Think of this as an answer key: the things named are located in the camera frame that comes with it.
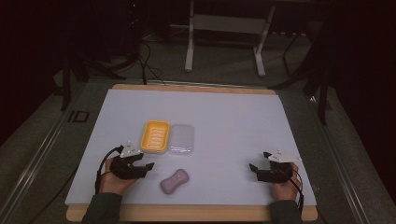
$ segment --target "pink soap bar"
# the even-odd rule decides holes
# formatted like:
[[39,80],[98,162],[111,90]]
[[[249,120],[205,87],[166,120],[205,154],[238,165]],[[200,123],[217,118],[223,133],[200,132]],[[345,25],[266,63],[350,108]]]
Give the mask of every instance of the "pink soap bar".
[[178,186],[189,181],[189,175],[183,169],[178,169],[173,175],[161,181],[161,189],[165,194],[172,194]]

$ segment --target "gray carpet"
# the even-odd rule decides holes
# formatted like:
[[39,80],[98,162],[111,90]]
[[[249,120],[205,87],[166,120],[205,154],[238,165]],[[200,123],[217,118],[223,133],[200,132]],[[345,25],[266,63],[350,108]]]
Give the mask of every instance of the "gray carpet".
[[[285,36],[270,35],[268,38],[263,54],[267,71],[267,77],[264,78],[256,75],[251,42],[242,45],[221,42],[213,45],[199,40],[195,46],[193,71],[185,73],[187,42],[183,42],[184,37],[183,33],[180,33],[180,36],[175,36],[175,41],[148,41],[151,48],[148,65],[156,76],[161,76],[167,84],[188,82],[265,88],[288,78],[280,60],[282,50],[290,41]],[[299,38],[288,54],[291,69],[298,66],[308,48],[309,42],[304,37]],[[142,46],[143,58],[148,56],[147,50]],[[126,70],[120,70],[119,73],[128,77],[124,83],[139,83],[141,71],[139,64],[135,64]],[[59,109],[62,99],[59,96],[51,96],[2,145],[1,203],[15,186],[25,165],[40,148],[40,143],[45,141],[51,125],[56,123],[60,116],[66,118],[62,121],[59,132],[55,134],[49,154],[10,223],[29,223],[53,196],[56,198],[35,223],[69,223],[65,218],[67,207],[64,205],[68,186],[59,195],[57,193],[64,183],[70,184],[67,183],[67,179],[78,167],[106,91],[114,83],[120,83],[91,72],[92,78],[88,84],[76,84],[82,86],[83,92],[76,95],[76,100],[67,111],[61,113]],[[148,68],[146,72],[148,77],[158,80]],[[154,83],[161,84],[161,81],[152,81],[152,84]],[[316,104],[302,94],[303,85],[304,81],[301,81],[277,93],[285,107],[297,147],[304,159],[318,200],[319,212],[328,223],[394,223],[395,206],[340,106],[334,90],[331,89],[329,92],[329,105],[332,110],[326,112],[328,125],[322,126],[316,116]],[[87,122],[67,121],[72,111],[89,112],[89,119]],[[320,217],[311,223],[325,222]]]

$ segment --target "dark background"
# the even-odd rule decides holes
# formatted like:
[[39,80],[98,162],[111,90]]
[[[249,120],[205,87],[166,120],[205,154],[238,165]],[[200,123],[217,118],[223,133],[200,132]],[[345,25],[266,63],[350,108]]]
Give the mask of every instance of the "dark background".
[[[103,17],[114,14],[125,3],[106,11],[108,7],[102,7],[105,3],[100,2],[95,1],[95,6]],[[254,4],[245,8],[238,6],[244,4],[242,1],[234,2],[237,7],[223,7],[221,13],[262,17],[254,10]],[[336,49],[332,52],[332,59],[336,60],[330,60],[331,84],[393,201],[396,201],[395,5],[390,0],[339,1],[327,21],[328,31],[319,41],[325,43],[319,48]],[[114,28],[111,20],[100,21],[92,7],[88,0],[0,2],[0,144],[56,90],[52,77],[61,69],[63,52],[70,43],[100,60],[108,60],[111,54],[123,54],[123,49],[131,47],[126,43],[129,47],[118,48],[114,43],[121,40],[104,35],[123,31],[111,30]],[[170,22],[187,24],[188,8],[185,0],[151,0],[148,25],[167,37]],[[205,1],[197,6],[197,10],[212,9]],[[134,15],[144,20],[145,13],[140,12],[135,10]],[[116,14],[110,18],[119,27],[127,26],[124,11]],[[306,17],[299,8],[285,5],[277,9],[271,29],[287,34],[299,32],[301,20],[311,17],[320,18],[315,13]]]

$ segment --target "yellow tray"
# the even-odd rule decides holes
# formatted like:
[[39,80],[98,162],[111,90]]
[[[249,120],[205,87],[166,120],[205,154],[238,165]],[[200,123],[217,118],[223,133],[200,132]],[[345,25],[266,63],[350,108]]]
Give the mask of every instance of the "yellow tray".
[[168,143],[170,124],[161,120],[149,120],[146,123],[140,146],[149,152],[164,152]]

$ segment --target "hand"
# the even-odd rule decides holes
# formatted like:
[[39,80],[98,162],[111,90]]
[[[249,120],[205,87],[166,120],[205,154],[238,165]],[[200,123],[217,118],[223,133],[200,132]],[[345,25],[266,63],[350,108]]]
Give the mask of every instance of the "hand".
[[[301,182],[297,178],[298,166],[296,166],[296,164],[294,164],[293,162],[291,162],[290,164],[291,164],[291,168],[294,171],[296,171],[296,172],[293,172],[293,176],[291,177],[291,179],[294,181],[294,183],[298,187],[300,187]],[[294,200],[296,200],[298,190],[290,181],[287,181],[285,183],[273,184],[273,193],[274,193],[274,197],[277,201],[281,201],[281,200],[293,200],[294,201]]]
[[102,175],[99,192],[123,195],[137,179],[119,179],[109,172],[111,162],[113,162],[113,158],[106,160],[106,174]]

